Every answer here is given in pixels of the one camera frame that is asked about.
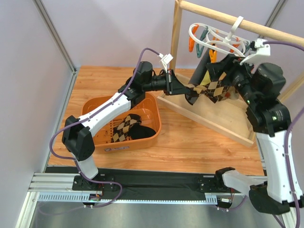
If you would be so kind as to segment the brown argyle sock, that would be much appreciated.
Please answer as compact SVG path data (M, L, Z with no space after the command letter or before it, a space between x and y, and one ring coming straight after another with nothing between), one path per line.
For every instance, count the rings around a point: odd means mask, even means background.
M111 143L127 141L128 133L135 125L140 125L141 117L137 114L127 115L123 121L113 129Z
M227 99L230 100L237 100L239 99L239 94L236 91L236 89L229 85L224 85L223 79L225 79L226 74L223 73L220 76L219 81L210 82L209 84L205 86L200 85L188 85L194 89L196 94L193 95L185 95L185 99L190 105L194 105L194 103L197 101L197 99L201 95L205 95L209 100L211 100L213 103L224 101Z

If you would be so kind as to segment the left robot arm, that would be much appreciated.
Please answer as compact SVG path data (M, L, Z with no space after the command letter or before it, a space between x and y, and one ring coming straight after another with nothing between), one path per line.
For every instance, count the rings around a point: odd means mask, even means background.
M142 102L149 91L163 91L167 95L192 93L192 89L183 85L172 69L164 69L156 75L150 62L139 61L133 76L109 100L85 115L66 119L62 143L72 153L72 160L90 188L94 189L101 183L92 157L95 151L93 137L114 118Z

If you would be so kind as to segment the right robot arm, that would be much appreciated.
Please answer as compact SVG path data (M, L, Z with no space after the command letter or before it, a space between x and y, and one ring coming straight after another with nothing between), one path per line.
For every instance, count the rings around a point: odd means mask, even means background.
M216 63L208 63L211 79L223 76L247 104L247 118L256 134L258 150L266 169L266 181L257 181L231 167L216 172L222 185L248 196L261 213L281 215L291 207L302 207L304 195L296 183L291 153L291 117L278 96L285 85L281 67L260 64L255 72L242 58L227 55Z

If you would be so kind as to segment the black white-striped sock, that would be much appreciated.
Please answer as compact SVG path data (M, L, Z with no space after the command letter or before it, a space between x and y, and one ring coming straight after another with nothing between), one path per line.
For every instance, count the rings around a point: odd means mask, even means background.
M134 125L128 132L128 136L131 137L132 140L150 138L155 134L156 132L152 128L138 124Z

